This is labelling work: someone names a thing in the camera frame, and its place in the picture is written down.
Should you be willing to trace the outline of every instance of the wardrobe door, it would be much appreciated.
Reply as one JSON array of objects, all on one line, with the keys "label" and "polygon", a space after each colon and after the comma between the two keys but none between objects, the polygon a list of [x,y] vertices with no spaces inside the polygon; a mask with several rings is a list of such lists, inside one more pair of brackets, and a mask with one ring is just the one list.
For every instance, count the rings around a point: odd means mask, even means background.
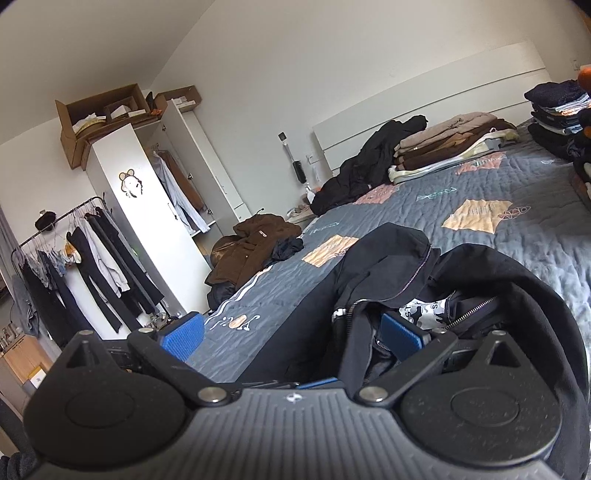
[{"label": "wardrobe door", "polygon": [[210,268],[178,218],[131,125],[93,144],[87,173],[99,195],[101,185],[108,183],[109,197],[117,204],[113,215],[126,237],[129,230],[134,248],[139,244],[138,255],[165,301],[179,304],[185,313],[206,312],[209,287],[204,280]]},{"label": "wardrobe door", "polygon": [[[219,229],[224,235],[233,235],[234,225],[245,219],[238,217],[244,217],[245,209],[248,211],[248,208],[238,195],[197,117],[193,112],[179,112],[172,101],[169,101],[162,122],[185,170],[192,175],[193,183],[212,211]],[[239,214],[235,211],[238,208],[241,208]]]}]

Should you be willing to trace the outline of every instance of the silver bolt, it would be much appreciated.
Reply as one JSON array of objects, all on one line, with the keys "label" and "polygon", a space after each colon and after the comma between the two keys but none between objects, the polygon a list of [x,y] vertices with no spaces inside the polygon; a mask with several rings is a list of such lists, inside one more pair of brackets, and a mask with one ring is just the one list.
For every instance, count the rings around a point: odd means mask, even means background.
[{"label": "silver bolt", "polygon": [[359,390],[359,396],[365,401],[378,403],[388,398],[388,392],[382,387],[363,387]]},{"label": "silver bolt", "polygon": [[228,392],[221,387],[205,387],[199,390],[197,396],[207,403],[217,403],[226,398]]}]

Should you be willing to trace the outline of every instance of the white wardrobe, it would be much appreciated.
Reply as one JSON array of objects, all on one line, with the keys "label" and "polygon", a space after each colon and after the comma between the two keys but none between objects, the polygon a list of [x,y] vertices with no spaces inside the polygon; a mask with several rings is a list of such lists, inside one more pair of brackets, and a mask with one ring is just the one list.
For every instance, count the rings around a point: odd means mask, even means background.
[{"label": "white wardrobe", "polygon": [[[169,150],[206,204],[210,225],[192,238],[178,218],[144,147]],[[86,173],[148,275],[164,294],[171,314],[206,312],[210,267],[204,254],[222,235],[251,216],[193,111],[172,103],[159,122],[137,131],[126,125],[92,145]]]}]

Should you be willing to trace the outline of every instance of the cartoon mouse sticker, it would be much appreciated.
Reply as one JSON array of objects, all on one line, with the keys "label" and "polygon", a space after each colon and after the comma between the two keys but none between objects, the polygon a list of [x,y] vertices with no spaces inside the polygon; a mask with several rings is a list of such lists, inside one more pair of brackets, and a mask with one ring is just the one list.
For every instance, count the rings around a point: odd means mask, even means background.
[{"label": "cartoon mouse sticker", "polygon": [[119,179],[121,180],[121,190],[125,192],[128,197],[137,198],[144,192],[142,181],[135,176],[135,172],[130,168],[127,173],[121,172]]}]

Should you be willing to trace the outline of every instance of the wall outlet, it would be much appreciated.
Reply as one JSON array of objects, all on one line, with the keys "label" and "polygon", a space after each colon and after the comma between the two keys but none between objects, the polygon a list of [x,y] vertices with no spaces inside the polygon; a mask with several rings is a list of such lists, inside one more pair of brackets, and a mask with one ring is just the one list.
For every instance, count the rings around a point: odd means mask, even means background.
[{"label": "wall outlet", "polygon": [[315,153],[307,153],[306,154],[306,158],[308,159],[308,163],[310,165],[312,165],[313,163],[316,163],[317,161],[319,161],[319,158],[316,156]]}]

